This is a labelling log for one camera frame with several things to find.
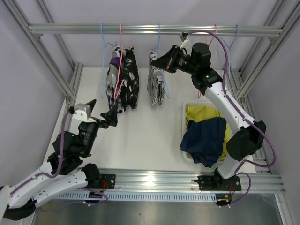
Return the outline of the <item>pink wire hanger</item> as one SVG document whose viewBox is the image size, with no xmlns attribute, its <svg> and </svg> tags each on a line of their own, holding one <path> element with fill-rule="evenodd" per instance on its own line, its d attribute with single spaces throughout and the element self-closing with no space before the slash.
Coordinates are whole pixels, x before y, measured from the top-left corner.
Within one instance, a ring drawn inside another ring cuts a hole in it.
<svg viewBox="0 0 300 225">
<path fill-rule="evenodd" d="M 124 48 L 124 44 L 123 44 L 123 39 L 122 39 L 122 23 L 120 23 L 120 43 L 121 43 L 121 55 L 120 55 L 120 61 L 119 61 L 119 69 L 118 69 L 118 74 L 117 74 L 117 79 L 116 79 L 116 85 L 114 88 L 114 93 L 113 93 L 113 97 L 114 97 L 114 101 L 117 102 L 118 96 L 120 95 L 122 89 L 128 90 L 129 89 L 129 85 L 127 84 L 127 86 L 124 86 L 124 81 L 122 80 L 120 83 L 120 73 L 121 73 L 121 67 L 122 67 L 122 60 L 123 60 L 123 51 L 126 49 L 131 49 L 134 47 L 134 45 L 130 45 L 126 48 Z"/>
<path fill-rule="evenodd" d="M 216 32 L 217 32 L 217 30 L 218 30 L 218 25 L 215 24 L 214 27 L 215 27 L 215 32 L 214 32 L 214 33 L 216 34 Z M 203 42 L 204 42 L 205 44 L 207 44 L 208 46 L 210 46 L 210 45 L 212 44 L 213 40 L 214 40 L 214 37 L 212 37 L 211 40 L 210 40 L 209 42 L 208 42 L 206 36 L 204 36 L 202 40 L 203 40 Z M 201 95 L 202 95 L 201 92 L 198 91 L 198 99 L 200 99 Z"/>
</svg>

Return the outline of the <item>white newspaper print trousers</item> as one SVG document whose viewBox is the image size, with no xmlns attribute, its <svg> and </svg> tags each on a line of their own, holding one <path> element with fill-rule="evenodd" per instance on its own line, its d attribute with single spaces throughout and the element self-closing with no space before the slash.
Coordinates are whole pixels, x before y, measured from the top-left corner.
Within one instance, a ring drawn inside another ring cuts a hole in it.
<svg viewBox="0 0 300 225">
<path fill-rule="evenodd" d="M 163 70 L 151 64 L 156 59 L 158 59 L 157 54 L 155 52 L 150 52 L 147 90 L 152 109 L 155 109 L 157 106 L 162 106 L 165 97 L 165 79 Z"/>
</svg>

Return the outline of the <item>black white floral trousers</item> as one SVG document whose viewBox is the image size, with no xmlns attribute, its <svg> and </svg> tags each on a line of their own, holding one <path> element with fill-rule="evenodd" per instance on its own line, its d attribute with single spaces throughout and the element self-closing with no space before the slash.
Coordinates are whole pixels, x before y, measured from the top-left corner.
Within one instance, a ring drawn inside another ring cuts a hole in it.
<svg viewBox="0 0 300 225">
<path fill-rule="evenodd" d="M 127 106 L 131 109 L 136 109 L 140 87 L 134 47 L 125 50 L 125 59 L 122 62 L 121 69 L 121 80 L 123 84 L 120 97 L 123 111 L 126 111 Z"/>
</svg>

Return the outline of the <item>navy blue trousers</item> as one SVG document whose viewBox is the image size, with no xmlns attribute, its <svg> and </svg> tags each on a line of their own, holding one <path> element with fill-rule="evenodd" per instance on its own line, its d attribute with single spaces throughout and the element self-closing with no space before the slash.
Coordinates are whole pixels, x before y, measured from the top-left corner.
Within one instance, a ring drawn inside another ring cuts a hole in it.
<svg viewBox="0 0 300 225">
<path fill-rule="evenodd" d="M 223 153 L 225 132 L 226 120 L 222 117 L 189 120 L 180 150 L 190 154 L 195 164 L 211 168 Z"/>
</svg>

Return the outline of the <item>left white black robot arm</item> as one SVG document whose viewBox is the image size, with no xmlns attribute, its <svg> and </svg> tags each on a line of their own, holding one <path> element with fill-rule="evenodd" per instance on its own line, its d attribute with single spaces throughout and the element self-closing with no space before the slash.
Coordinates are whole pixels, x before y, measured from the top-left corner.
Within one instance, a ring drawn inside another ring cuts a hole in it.
<svg viewBox="0 0 300 225">
<path fill-rule="evenodd" d="M 114 105 L 101 118 L 93 117 L 96 100 L 69 107 L 63 116 L 61 131 L 52 146 L 54 152 L 31 175 L 12 186 L 0 188 L 5 200 L 0 205 L 1 217 L 21 220 L 51 199 L 68 191 L 83 189 L 94 197 L 107 199 L 104 191 L 113 188 L 114 178 L 102 175 L 96 164 L 80 167 L 91 156 L 99 129 L 116 127 L 118 107 Z"/>
</svg>

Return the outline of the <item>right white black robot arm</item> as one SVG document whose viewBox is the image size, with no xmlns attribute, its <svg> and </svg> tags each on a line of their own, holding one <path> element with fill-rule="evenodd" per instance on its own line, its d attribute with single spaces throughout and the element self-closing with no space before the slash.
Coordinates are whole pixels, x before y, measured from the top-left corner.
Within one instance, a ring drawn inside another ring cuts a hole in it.
<svg viewBox="0 0 300 225">
<path fill-rule="evenodd" d="M 163 56 L 150 64 L 169 73 L 177 70 L 191 74 L 193 85 L 222 113 L 232 131 L 232 138 L 226 144 L 227 156 L 213 175 L 214 186 L 225 189 L 235 179 L 236 172 L 249 156 L 256 153 L 266 140 L 266 125 L 255 121 L 233 99 L 226 89 L 224 78 L 211 68 L 211 52 L 205 43 L 195 43 L 190 55 L 173 45 Z"/>
</svg>

